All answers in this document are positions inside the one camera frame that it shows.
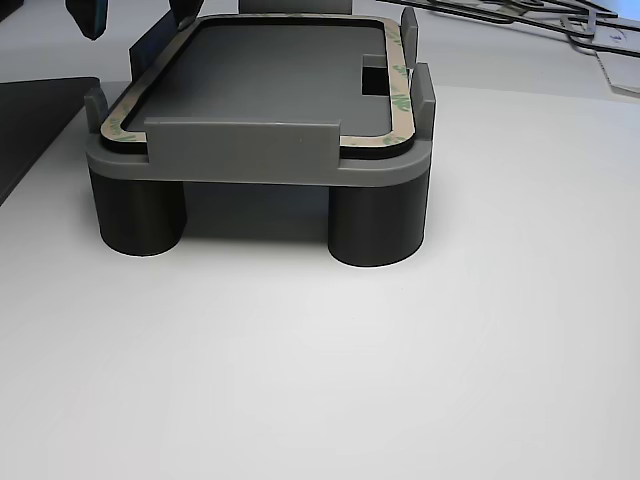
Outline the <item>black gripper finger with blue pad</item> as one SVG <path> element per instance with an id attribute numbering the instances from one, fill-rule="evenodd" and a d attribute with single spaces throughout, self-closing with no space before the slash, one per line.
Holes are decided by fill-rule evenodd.
<path id="1" fill-rule="evenodd" d="M 95 41 L 104 34 L 108 17 L 107 0 L 66 0 L 65 7 L 86 38 Z"/>
<path id="2" fill-rule="evenodd" d="M 169 0 L 177 28 L 187 28 L 198 17 L 204 0 Z"/>

